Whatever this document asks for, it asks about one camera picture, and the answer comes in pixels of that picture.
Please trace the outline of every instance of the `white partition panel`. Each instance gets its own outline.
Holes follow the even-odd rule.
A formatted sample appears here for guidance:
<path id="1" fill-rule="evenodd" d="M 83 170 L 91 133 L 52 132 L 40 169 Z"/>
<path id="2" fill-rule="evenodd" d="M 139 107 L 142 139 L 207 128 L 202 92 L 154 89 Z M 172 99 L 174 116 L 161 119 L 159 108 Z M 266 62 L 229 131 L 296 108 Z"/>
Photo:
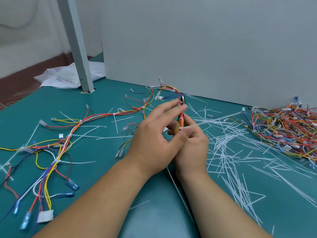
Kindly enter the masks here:
<path id="1" fill-rule="evenodd" d="M 102 0 L 107 78 L 279 107 L 317 106 L 317 0 Z"/>

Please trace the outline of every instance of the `white plastic bag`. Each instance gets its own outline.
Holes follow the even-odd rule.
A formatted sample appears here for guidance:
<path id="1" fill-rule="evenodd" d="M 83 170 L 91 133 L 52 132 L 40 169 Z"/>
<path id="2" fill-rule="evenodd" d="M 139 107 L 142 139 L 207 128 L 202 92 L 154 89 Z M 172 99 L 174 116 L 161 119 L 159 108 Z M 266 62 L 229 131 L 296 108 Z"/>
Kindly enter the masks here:
<path id="1" fill-rule="evenodd" d="M 106 76 L 103 62 L 88 61 L 91 78 L 93 81 Z M 49 68 L 43 74 L 34 77 L 41 82 L 42 86 L 52 86 L 54 88 L 78 88 L 80 81 L 75 63 L 65 67 Z"/>

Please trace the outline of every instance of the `brown baseboard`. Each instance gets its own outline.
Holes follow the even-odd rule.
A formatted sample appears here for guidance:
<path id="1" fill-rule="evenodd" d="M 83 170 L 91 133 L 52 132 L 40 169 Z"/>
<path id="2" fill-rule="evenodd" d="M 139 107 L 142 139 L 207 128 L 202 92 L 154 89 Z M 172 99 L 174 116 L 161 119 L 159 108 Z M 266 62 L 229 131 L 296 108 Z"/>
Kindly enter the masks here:
<path id="1" fill-rule="evenodd" d="M 73 63 L 72 53 L 60 54 L 46 61 L 35 64 L 31 67 L 13 73 L 0 79 L 0 102 L 10 103 L 10 98 L 26 89 L 39 87 L 40 83 L 34 79 L 35 76 L 44 73 L 47 68 L 68 66 Z"/>

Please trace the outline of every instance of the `forearm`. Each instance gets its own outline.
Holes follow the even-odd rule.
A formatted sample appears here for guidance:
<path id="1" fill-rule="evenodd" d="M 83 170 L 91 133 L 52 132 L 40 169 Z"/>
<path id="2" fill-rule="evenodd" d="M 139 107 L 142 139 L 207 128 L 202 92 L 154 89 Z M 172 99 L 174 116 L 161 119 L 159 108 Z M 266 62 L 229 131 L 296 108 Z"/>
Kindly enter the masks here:
<path id="1" fill-rule="evenodd" d="M 271 237 L 208 176 L 180 178 L 201 237 Z"/>
<path id="2" fill-rule="evenodd" d="M 119 161 L 34 238 L 117 237 L 146 181 L 129 161 Z"/>

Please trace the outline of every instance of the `hand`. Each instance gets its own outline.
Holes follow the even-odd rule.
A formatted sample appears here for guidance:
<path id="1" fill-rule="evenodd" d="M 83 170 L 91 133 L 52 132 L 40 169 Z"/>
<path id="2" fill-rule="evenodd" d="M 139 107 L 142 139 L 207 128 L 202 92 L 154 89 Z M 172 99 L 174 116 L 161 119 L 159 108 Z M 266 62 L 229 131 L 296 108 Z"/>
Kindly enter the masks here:
<path id="1" fill-rule="evenodd" d="M 184 114 L 184 126 L 196 124 L 194 120 L 188 115 Z M 173 120 L 167 128 L 169 135 L 174 135 L 177 126 L 177 121 Z M 208 137 L 204 134 L 201 128 L 196 125 L 191 127 L 193 129 L 192 135 L 187 140 L 186 144 L 182 146 L 175 156 L 176 175 L 181 181 L 185 177 L 192 177 L 200 174 L 207 174 L 206 161 L 208 154 Z"/>
<path id="2" fill-rule="evenodd" d="M 135 165 L 147 178 L 163 170 L 194 132 L 193 128 L 185 128 L 170 142 L 164 139 L 163 129 L 187 109 L 187 105 L 175 107 L 178 102 L 179 100 L 175 99 L 153 109 L 140 123 L 123 159 L 130 161 L 130 164 Z"/>

